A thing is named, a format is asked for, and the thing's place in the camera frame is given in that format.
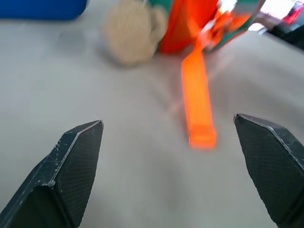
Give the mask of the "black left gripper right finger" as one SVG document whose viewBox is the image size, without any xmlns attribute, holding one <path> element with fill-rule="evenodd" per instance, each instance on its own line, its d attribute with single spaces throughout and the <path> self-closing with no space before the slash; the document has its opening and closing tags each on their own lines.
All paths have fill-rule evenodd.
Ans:
<svg viewBox="0 0 304 228">
<path fill-rule="evenodd" d="M 271 121 L 235 114 L 246 167 L 278 228 L 304 228 L 304 145 Z"/>
</svg>

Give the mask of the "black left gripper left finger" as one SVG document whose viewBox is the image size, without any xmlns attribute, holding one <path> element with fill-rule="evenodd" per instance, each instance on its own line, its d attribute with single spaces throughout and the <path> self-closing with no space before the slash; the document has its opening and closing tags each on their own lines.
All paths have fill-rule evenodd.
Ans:
<svg viewBox="0 0 304 228">
<path fill-rule="evenodd" d="M 97 120 L 63 133 L 0 213 L 0 228 L 79 228 L 103 135 Z"/>
</svg>

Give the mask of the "dark object with pink label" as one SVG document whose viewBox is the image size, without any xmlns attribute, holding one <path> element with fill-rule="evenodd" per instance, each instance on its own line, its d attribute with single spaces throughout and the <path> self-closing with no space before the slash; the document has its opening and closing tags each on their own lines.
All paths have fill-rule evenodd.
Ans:
<svg viewBox="0 0 304 228">
<path fill-rule="evenodd" d="M 254 23 L 304 51 L 304 0 L 266 0 Z"/>
</svg>

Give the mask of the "orange and green toy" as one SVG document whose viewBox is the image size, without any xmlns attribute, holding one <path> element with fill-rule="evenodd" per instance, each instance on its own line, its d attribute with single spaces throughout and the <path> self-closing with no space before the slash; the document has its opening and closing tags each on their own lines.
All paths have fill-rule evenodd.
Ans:
<svg viewBox="0 0 304 228">
<path fill-rule="evenodd" d="M 236 0 L 232 9 L 221 10 L 221 0 L 143 0 L 161 6 L 168 22 L 157 50 L 175 54 L 192 46 L 181 63 L 181 78 L 189 145 L 213 149 L 213 124 L 204 54 L 219 50 L 246 32 L 266 0 Z"/>
</svg>

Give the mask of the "beige knitted plush toy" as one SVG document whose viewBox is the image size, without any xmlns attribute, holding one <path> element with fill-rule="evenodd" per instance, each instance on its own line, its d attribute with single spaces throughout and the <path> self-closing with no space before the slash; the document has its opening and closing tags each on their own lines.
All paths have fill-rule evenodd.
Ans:
<svg viewBox="0 0 304 228">
<path fill-rule="evenodd" d="M 120 0 L 107 10 L 100 31 L 118 64 L 133 67 L 150 61 L 168 26 L 168 11 L 148 0 Z"/>
</svg>

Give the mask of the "blue container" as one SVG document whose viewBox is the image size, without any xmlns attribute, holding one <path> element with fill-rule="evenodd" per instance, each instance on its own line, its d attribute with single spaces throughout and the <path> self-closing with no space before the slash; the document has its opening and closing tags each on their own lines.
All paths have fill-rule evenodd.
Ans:
<svg viewBox="0 0 304 228">
<path fill-rule="evenodd" d="M 73 20 L 90 0 L 0 0 L 0 19 Z"/>
</svg>

